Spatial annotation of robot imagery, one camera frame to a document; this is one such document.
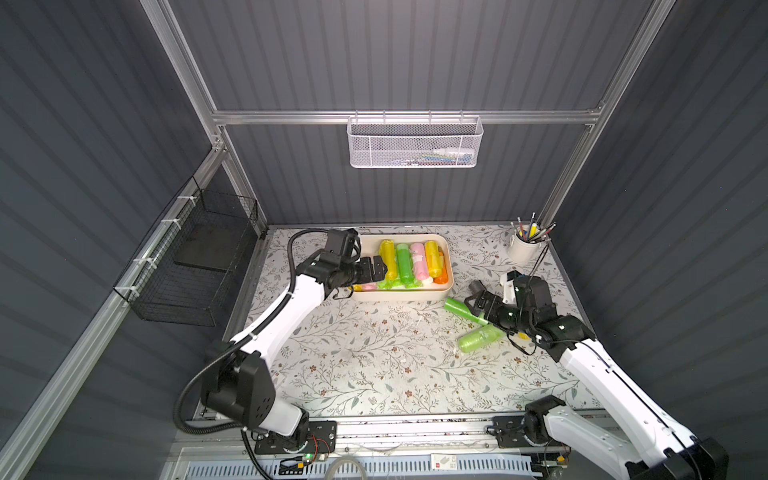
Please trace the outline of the floral table mat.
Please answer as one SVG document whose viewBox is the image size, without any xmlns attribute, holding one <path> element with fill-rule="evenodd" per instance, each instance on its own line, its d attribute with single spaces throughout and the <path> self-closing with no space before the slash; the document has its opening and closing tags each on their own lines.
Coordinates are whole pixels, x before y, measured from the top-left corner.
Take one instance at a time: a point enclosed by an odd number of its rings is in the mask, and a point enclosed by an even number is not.
<svg viewBox="0 0 768 480">
<path fill-rule="evenodd" d="M 266 259 L 246 324 L 288 285 L 286 246 L 299 229 L 268 236 Z M 358 228 L 362 233 L 432 233 L 447 240 L 454 267 L 448 297 L 469 295 L 481 280 L 501 295 L 503 273 L 528 273 L 507 255 L 511 227 L 429 225 Z M 592 392 L 540 349 L 526 356 L 506 337 L 465 354 L 458 339 L 476 327 L 444 310 L 444 301 L 327 300 L 297 327 L 272 362 L 278 395 L 313 417 L 508 412 L 547 395 L 574 409 L 600 409 Z"/>
</svg>

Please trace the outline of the grey trash bag roll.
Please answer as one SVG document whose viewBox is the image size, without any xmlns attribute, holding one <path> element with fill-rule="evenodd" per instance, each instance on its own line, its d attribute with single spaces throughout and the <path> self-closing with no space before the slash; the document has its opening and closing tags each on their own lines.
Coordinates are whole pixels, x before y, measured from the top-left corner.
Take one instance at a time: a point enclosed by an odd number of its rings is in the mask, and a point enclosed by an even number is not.
<svg viewBox="0 0 768 480">
<path fill-rule="evenodd" d="M 469 285 L 470 291 L 475 294 L 486 290 L 485 285 L 480 280 L 473 280 Z"/>
</svg>

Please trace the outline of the light green roll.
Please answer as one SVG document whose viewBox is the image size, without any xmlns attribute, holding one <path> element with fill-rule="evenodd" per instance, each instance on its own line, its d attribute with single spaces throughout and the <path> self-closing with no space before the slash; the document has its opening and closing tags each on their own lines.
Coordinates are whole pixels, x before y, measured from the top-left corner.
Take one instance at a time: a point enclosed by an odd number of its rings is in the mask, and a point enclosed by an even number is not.
<svg viewBox="0 0 768 480">
<path fill-rule="evenodd" d="M 460 337 L 458 340 L 458 348 L 462 353 L 471 353 L 504 337 L 504 331 L 488 324 Z"/>
</svg>

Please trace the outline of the white pen cup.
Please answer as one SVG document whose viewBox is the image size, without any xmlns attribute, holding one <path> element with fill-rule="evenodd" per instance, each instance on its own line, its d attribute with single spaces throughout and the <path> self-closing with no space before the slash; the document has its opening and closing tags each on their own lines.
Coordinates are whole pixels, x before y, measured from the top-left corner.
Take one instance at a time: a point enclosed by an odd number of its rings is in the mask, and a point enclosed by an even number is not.
<svg viewBox="0 0 768 480">
<path fill-rule="evenodd" d="M 515 234 L 507 248 L 507 255 L 512 265 L 524 266 L 535 260 L 541 245 L 528 239 L 528 231 Z"/>
</svg>

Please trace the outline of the dark green roll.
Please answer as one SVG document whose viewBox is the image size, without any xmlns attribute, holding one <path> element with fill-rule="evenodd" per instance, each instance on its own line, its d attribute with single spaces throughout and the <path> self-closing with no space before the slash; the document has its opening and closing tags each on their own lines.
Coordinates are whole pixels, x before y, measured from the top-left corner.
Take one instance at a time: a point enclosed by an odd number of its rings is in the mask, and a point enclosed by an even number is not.
<svg viewBox="0 0 768 480">
<path fill-rule="evenodd" d="M 465 303 L 455 300 L 453 298 L 446 298 L 443 308 L 447 312 L 457 315 L 465 320 L 469 320 L 475 324 L 482 325 L 482 326 L 488 324 L 488 322 L 484 318 L 473 314 Z"/>
<path fill-rule="evenodd" d="M 406 288 L 411 288 L 415 284 L 415 275 L 413 273 L 413 260 L 410 246 L 405 243 L 396 245 L 396 257 L 398 265 L 399 280 Z"/>
</svg>

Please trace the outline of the white plastic storage box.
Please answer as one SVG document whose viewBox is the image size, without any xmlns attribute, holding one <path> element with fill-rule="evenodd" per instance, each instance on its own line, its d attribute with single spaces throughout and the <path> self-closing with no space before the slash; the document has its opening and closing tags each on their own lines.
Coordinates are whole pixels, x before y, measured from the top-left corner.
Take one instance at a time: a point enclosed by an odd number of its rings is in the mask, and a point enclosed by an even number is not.
<svg viewBox="0 0 768 480">
<path fill-rule="evenodd" d="M 447 282 L 445 284 L 426 285 L 419 289 L 392 289 L 355 292 L 353 299 L 360 302 L 426 302 L 444 300 L 454 286 L 454 272 L 451 265 L 450 248 L 447 240 L 438 234 L 428 233 L 407 233 L 407 234 L 361 234 L 360 235 L 362 255 L 371 257 L 378 254 L 380 244 L 384 240 L 393 240 L 398 243 L 425 243 L 435 241 L 439 249 L 444 254 L 445 267 L 447 270 Z"/>
</svg>

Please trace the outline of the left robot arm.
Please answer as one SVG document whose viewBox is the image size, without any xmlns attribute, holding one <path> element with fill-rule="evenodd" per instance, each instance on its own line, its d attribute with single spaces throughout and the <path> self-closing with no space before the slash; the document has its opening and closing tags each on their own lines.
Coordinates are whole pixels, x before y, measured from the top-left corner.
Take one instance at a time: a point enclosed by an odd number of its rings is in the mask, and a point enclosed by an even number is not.
<svg viewBox="0 0 768 480">
<path fill-rule="evenodd" d="M 394 269 L 380 255 L 363 257 L 354 229 L 301 230 L 289 238 L 286 253 L 286 289 L 252 324 L 214 344 L 207 364 L 182 389 L 172 413 L 179 431 L 209 435 L 238 428 L 305 441 L 309 414 L 278 397 L 270 372 L 276 355 L 332 292 L 382 282 Z M 198 427 L 185 420 L 182 406 L 195 385 L 201 386 L 200 402 L 228 418 L 227 423 Z"/>
</svg>

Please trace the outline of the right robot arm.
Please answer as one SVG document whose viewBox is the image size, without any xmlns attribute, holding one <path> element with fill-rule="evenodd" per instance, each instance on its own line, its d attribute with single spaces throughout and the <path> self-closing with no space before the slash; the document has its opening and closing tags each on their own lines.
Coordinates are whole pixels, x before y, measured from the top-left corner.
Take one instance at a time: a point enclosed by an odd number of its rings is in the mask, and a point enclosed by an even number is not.
<svg viewBox="0 0 768 480">
<path fill-rule="evenodd" d="M 615 479 L 724 479 L 729 455 L 674 419 L 611 358 L 580 319 L 561 315 L 547 282 L 511 271 L 505 294 L 479 280 L 469 286 L 469 311 L 506 334 L 526 334 L 536 347 L 583 383 L 618 424 L 617 436 L 547 395 L 526 405 L 519 431 L 533 446 L 569 446 Z"/>
</svg>

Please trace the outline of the orange trash bag roll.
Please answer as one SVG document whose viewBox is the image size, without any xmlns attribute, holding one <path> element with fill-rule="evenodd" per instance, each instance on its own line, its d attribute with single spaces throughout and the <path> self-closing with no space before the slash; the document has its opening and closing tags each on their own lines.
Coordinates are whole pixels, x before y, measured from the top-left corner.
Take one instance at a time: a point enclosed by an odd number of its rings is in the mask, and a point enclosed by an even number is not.
<svg viewBox="0 0 768 480">
<path fill-rule="evenodd" d="M 438 257 L 440 261 L 440 274 L 433 278 L 434 283 L 438 285 L 445 285 L 449 282 L 449 274 L 447 262 L 442 249 L 438 249 Z"/>
</svg>

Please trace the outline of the yellow roll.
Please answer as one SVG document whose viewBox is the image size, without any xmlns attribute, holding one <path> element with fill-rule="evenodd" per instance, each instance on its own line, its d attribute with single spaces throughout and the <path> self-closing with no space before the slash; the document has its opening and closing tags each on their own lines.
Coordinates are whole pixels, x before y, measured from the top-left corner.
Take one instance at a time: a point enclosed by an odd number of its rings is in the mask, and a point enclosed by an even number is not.
<svg viewBox="0 0 768 480">
<path fill-rule="evenodd" d="M 398 279 L 398 264 L 396 258 L 396 247 L 393 240 L 385 239 L 379 246 L 379 256 L 382 258 L 385 266 L 387 267 L 387 273 L 385 280 L 387 282 L 393 282 Z"/>
<path fill-rule="evenodd" d="M 429 276 L 433 279 L 437 279 L 443 273 L 443 263 L 440 257 L 439 246 L 436 241 L 429 240 L 425 242 L 424 248 Z"/>
</svg>

